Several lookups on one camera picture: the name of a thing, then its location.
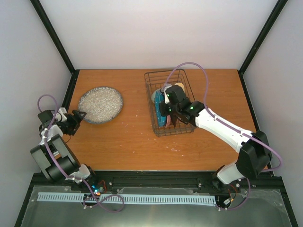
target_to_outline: blue object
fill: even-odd
[[[164,101],[164,95],[160,91],[156,91],[155,105],[156,105],[156,115],[158,120],[158,125],[160,127],[164,126],[166,123],[166,117],[162,117],[160,113],[160,103]]]

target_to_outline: metal wire basket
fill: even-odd
[[[144,75],[145,84],[146,84],[146,92],[147,92],[147,101],[149,105],[150,115],[151,115],[151,125],[152,129],[157,136],[169,136],[169,135],[177,135],[182,133],[191,133],[194,131],[195,127],[191,124],[184,124],[177,120],[177,125],[174,127],[172,124],[168,127],[159,126],[156,115],[156,107],[152,102],[152,94],[158,88],[161,88],[165,83],[168,75],[172,70],[165,71],[155,71],[155,72],[147,72]],[[178,69],[171,75],[168,83],[174,85],[175,83],[182,83],[185,88],[185,94],[190,99],[191,102],[195,100],[193,91],[191,90],[189,81],[187,79],[186,73],[183,69]]]

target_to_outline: wooden tabletop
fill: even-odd
[[[81,70],[69,112],[77,109],[88,90],[108,86],[123,96],[121,113],[112,121],[81,123],[68,146],[80,163],[94,170],[207,171],[237,158],[237,153],[211,133],[157,137],[151,127],[144,74],[156,70]],[[206,70],[208,106],[232,123],[254,131],[254,124],[236,70]],[[205,78],[200,70],[186,70],[196,100],[203,101]]]

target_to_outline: gray ceramic plate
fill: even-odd
[[[96,87],[86,92],[79,101],[78,110],[87,113],[84,120],[103,124],[116,118],[123,107],[120,92],[112,87]]]

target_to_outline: white wall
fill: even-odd
[[[260,127],[284,159],[276,174],[283,177],[299,226],[303,226],[302,12],[302,1],[288,1],[244,74]]]
[[[0,220],[13,226],[33,172],[37,99],[62,103],[70,74],[29,0],[0,1]],[[43,107],[53,108],[43,100]]]
[[[41,0],[78,69],[240,68],[276,0]]]

